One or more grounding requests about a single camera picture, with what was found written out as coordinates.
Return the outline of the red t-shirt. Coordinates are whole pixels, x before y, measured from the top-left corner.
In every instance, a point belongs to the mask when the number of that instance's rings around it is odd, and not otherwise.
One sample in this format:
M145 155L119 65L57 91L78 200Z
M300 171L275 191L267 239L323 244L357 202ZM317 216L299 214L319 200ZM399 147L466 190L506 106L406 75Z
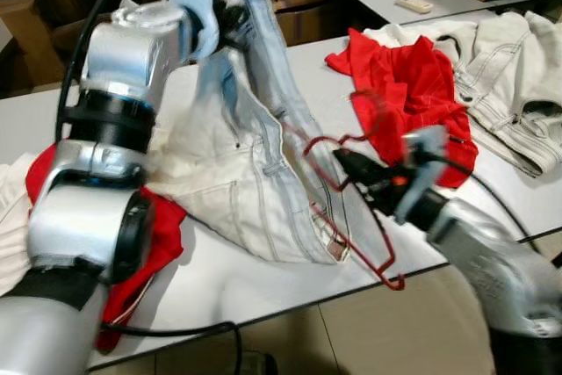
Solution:
M465 183L479 150L465 106L455 99L452 61L429 38L389 47L352 29L345 49L325 62L354 83L349 99L361 126L358 139L369 142L381 162L404 161L406 133L442 126L449 135L447 158L457 167L447 169L437 185L458 189Z

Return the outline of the white remote control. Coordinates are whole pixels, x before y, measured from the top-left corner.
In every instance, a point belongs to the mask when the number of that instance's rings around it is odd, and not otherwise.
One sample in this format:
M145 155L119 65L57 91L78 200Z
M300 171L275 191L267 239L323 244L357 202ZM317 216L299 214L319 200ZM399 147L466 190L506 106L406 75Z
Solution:
M417 14L429 14L434 5L424 0L396 0L396 5Z

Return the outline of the plain cardboard box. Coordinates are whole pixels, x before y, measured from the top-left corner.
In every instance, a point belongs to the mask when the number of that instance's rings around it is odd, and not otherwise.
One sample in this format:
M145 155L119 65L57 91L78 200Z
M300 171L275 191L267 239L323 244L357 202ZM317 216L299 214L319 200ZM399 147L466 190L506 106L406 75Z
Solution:
M330 0L270 0L288 47L340 37L348 21Z

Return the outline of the dark red clothes hanger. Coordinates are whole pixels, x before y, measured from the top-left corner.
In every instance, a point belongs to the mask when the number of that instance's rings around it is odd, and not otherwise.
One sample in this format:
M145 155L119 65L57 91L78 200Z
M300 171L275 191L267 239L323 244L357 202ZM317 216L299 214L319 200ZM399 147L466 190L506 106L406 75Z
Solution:
M368 135L325 133L297 91L280 98L276 118L284 129L285 152L306 183L313 223L327 230L329 254L338 262L354 257L391 290L405 288L404 276L388 273L397 256L380 213L361 201L353 178L337 159L340 153L353 153L355 145L364 145Z

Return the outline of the white crumpled garment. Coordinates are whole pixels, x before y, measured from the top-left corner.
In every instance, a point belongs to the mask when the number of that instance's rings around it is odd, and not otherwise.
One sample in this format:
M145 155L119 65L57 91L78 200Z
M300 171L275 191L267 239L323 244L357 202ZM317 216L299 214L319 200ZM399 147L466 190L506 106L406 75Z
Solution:
M23 154L14 163L0 163L0 296L31 267L25 243L31 200L25 176L35 155Z

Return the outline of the red garment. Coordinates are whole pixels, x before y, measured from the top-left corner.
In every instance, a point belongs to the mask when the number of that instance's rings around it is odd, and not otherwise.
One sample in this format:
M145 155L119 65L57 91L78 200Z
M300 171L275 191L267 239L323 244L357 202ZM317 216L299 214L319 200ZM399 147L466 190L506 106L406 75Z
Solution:
M46 148L33 159L28 173L25 174L25 190L32 205L40 194L48 171L54 159L55 146ZM177 203L169 201L150 191L147 187L140 189L141 197L151 201L154 219L151 230L151 248L143 266L124 282L110 288L108 302L102 311L102 322L107 324L125 324L135 314L138 303L151 290L153 279L158 271L184 253L181 242L180 224L184 222L186 211ZM115 350L122 334L120 332L100 329L95 342L96 350L101 354Z

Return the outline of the cream white jeans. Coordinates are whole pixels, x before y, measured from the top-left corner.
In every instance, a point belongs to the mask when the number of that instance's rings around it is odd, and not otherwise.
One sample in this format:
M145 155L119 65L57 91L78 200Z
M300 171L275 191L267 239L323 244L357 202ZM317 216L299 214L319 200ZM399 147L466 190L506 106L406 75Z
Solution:
M534 12L505 12L363 33L390 48L433 41L452 61L455 97L466 107L474 141L539 177L558 167L562 153L561 30Z
M153 143L148 188L264 260L335 265L378 224L337 190L342 172L292 74L270 0L233 0L248 15L232 46L199 65L196 94Z

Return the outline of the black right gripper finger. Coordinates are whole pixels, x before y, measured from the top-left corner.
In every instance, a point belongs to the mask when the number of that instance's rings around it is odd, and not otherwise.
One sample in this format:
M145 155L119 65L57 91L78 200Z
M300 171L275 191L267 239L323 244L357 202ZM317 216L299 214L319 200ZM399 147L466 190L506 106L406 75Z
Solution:
M338 148L334 158L349 177L374 178L380 175L380 165L368 157L349 148Z
M369 185L374 178L373 163L366 162L341 162L340 167L345 178L341 182L341 190L348 189L355 184Z

